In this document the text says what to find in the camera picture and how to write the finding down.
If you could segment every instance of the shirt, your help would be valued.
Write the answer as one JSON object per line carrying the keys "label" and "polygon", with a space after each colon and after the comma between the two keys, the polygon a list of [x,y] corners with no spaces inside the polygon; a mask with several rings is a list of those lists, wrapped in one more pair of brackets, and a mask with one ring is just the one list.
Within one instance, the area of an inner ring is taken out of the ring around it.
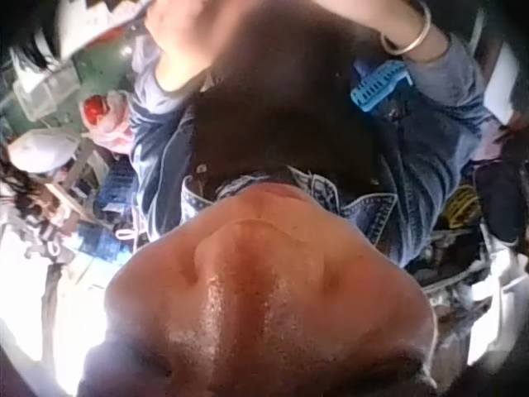
{"label": "shirt", "polygon": [[[399,86],[371,113],[379,125],[382,193],[342,202],[340,186],[322,175],[290,169],[300,188],[356,225],[374,245],[383,246],[384,254],[400,266],[424,247],[492,118],[484,107],[479,67],[456,36],[450,36],[450,47],[440,59],[406,63],[413,86]],[[154,68],[152,64],[138,76],[131,100],[131,162],[139,178],[137,201],[151,240],[212,205],[188,184],[193,98],[201,81],[166,93],[155,80]],[[267,175],[238,175],[227,181],[227,191],[234,194],[236,186],[267,179]]]}

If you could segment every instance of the denim jacket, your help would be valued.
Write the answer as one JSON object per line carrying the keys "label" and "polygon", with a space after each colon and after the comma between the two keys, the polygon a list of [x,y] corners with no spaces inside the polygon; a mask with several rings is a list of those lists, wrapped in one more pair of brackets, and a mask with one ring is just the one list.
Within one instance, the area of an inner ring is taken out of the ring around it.
{"label": "denim jacket", "polygon": [[[131,161],[140,182],[137,201],[151,240],[212,204],[186,183],[193,95],[201,82],[166,93],[156,83],[154,67],[139,75],[131,101]],[[378,183],[383,193],[342,203],[340,186],[321,175],[292,169],[302,189],[327,210],[355,224],[400,266],[426,244],[492,117],[484,107],[479,67],[457,37],[451,36],[450,48],[440,59],[430,64],[407,61],[407,68],[413,86],[399,86],[372,111],[379,124]],[[242,175],[234,184],[266,179],[260,178]]]}

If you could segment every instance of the red object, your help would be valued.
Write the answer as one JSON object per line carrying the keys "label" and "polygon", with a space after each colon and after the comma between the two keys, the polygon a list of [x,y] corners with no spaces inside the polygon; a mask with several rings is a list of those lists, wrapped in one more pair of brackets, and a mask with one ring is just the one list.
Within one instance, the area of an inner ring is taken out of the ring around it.
{"label": "red object", "polygon": [[108,114],[109,111],[107,100],[101,95],[94,95],[83,103],[84,116],[93,126],[96,126],[99,118]]}

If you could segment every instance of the skin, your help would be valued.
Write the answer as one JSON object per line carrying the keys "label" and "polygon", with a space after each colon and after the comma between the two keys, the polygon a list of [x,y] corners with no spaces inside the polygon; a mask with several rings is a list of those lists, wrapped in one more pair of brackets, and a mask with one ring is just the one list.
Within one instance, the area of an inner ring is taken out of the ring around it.
{"label": "skin", "polygon": [[[399,0],[316,2],[398,46],[422,29]],[[167,19],[175,3],[189,6],[179,24]],[[250,10],[233,0],[230,22],[213,24],[221,39],[204,46],[189,22],[203,4],[159,0],[150,12],[164,52],[156,76],[168,91],[202,73]],[[428,62],[447,47],[434,28],[408,56]],[[417,371],[436,336],[428,300],[404,270],[281,184],[215,203],[140,250],[109,285],[106,310],[107,340],[85,369],[85,385],[103,395],[339,395],[374,373]]]}

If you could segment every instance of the gold bangle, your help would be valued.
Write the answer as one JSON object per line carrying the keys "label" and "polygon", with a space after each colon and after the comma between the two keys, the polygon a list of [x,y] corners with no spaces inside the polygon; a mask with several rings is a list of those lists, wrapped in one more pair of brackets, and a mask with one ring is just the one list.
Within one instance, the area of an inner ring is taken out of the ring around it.
{"label": "gold bangle", "polygon": [[421,4],[422,10],[424,11],[424,27],[422,28],[421,34],[418,36],[417,39],[413,41],[412,44],[410,44],[408,47],[398,49],[398,48],[392,48],[392,46],[388,43],[388,39],[383,34],[380,34],[380,44],[382,44],[382,47],[385,49],[385,51],[394,56],[400,56],[404,55],[411,50],[415,50],[418,46],[420,46],[424,40],[427,38],[428,33],[431,29],[431,11],[430,8],[423,2],[419,1],[419,4]]}

